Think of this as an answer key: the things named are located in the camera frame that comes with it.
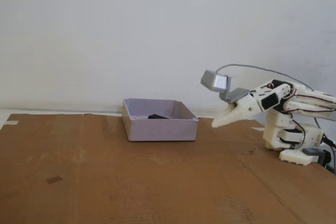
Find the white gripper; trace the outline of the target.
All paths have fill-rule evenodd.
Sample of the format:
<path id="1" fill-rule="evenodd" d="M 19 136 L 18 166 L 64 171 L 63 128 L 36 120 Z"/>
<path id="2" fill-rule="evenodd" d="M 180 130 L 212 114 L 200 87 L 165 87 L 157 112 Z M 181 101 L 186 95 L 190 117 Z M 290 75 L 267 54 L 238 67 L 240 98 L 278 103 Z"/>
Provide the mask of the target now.
<path id="1" fill-rule="evenodd" d="M 248 120 L 254 115 L 265 112 L 280 104 L 289 95 L 291 85 L 288 83 L 265 83 L 254 88 L 236 103 L 230 103 L 217 118 L 212 127 L 218 128 L 233 122 Z"/>

